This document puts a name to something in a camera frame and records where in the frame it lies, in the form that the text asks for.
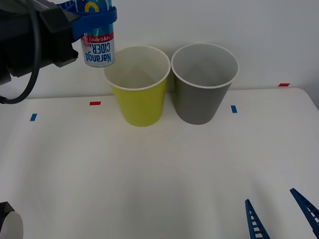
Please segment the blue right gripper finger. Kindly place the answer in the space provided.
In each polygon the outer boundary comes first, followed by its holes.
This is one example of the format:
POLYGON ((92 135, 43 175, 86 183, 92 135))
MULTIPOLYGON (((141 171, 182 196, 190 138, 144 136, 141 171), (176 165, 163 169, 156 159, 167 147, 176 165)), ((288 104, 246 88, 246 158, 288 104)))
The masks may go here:
POLYGON ((319 238, 319 210, 295 188, 292 188, 290 192, 306 217, 316 238, 319 238))
POLYGON ((249 199, 245 200, 245 208, 250 239, 270 239, 249 199))

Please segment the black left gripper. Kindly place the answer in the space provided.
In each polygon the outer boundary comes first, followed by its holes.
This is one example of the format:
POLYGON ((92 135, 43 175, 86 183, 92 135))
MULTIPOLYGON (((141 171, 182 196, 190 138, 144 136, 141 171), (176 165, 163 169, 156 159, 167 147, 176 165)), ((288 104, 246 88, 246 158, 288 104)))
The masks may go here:
POLYGON ((54 64, 63 67, 78 58, 72 43, 93 29, 113 24, 117 20, 117 9, 112 6, 102 12, 77 12, 75 0, 59 6, 50 1, 38 1, 37 17, 41 35, 41 66, 54 64))

